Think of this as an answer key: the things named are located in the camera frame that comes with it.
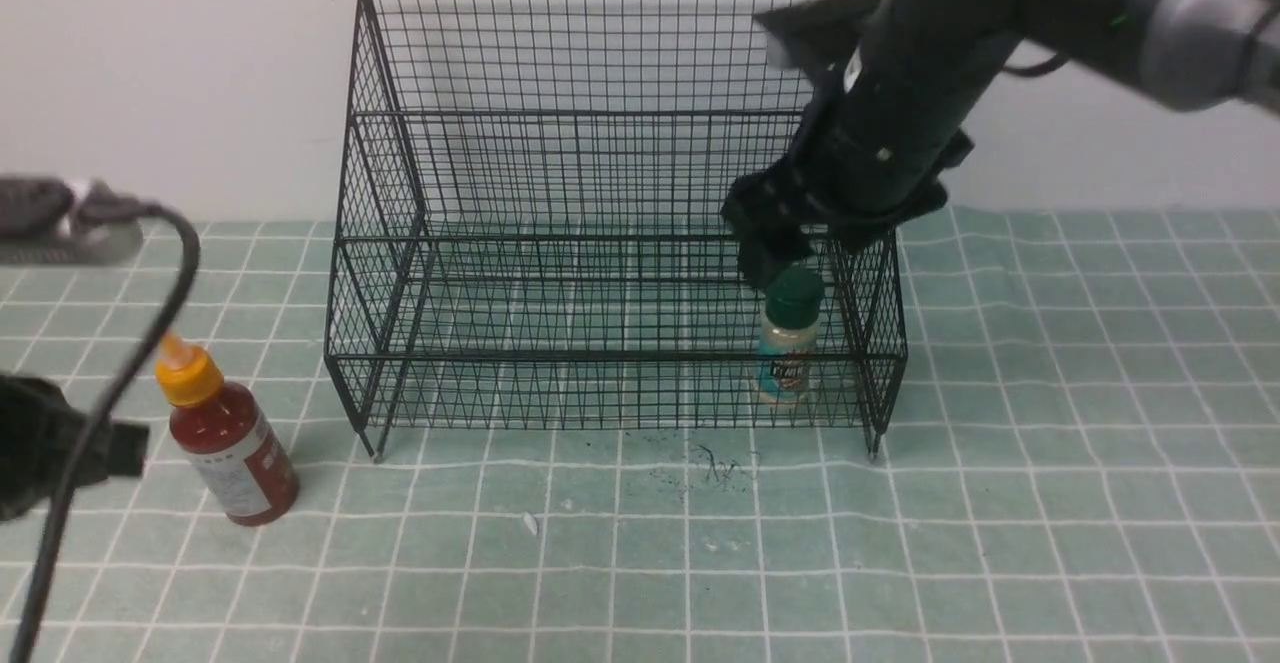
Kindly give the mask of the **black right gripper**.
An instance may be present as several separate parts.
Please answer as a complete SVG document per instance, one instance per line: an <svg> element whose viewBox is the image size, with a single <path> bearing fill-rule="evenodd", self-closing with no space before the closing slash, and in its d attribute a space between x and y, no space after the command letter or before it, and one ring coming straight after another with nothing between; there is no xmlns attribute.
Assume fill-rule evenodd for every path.
<svg viewBox="0 0 1280 663"><path fill-rule="evenodd" d="M838 111L845 99L841 76L822 72L783 156L730 186L719 215L739 241L739 273L753 291L765 291L786 268L812 256L804 227L867 239L936 212L948 198L941 172L959 166L974 148L964 131L920 160L867 143L865 127Z"/></svg>

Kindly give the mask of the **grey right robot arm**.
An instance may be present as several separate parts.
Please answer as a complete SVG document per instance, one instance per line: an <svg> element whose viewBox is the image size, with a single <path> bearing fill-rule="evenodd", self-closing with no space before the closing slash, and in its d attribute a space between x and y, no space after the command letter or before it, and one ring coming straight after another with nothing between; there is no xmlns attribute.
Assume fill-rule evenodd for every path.
<svg viewBox="0 0 1280 663"><path fill-rule="evenodd" d="M852 252L942 209L940 175L997 76L1075 61L1189 113L1277 110L1279 0L814 0L756 13L772 60L814 92L788 148L739 177L721 215L768 288L826 227Z"/></svg>

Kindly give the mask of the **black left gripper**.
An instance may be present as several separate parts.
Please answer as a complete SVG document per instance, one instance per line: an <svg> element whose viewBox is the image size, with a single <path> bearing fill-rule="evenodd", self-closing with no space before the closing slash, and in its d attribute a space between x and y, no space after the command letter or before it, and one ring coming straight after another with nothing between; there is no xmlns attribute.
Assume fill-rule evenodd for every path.
<svg viewBox="0 0 1280 663"><path fill-rule="evenodd" d="M113 420L95 429L88 452L70 463L77 438L90 430L87 413L69 404L46 379L4 372L1 380L1 521L28 515L74 470L76 486L145 472L150 426Z"/></svg>

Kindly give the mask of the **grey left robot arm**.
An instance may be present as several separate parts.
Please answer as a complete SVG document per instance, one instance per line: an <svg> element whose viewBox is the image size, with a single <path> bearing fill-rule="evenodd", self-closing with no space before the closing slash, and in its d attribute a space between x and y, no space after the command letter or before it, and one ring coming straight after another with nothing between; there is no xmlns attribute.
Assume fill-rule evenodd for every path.
<svg viewBox="0 0 1280 663"><path fill-rule="evenodd" d="M101 268L134 259L145 242L138 221L88 224L82 216L83 204L108 198L113 193L96 180L3 177L3 266ZM54 494L76 439L88 429L87 413L69 404L55 381L3 372L3 521L27 516ZM76 486L141 477L148 439L142 422L97 426L76 470Z"/></svg>

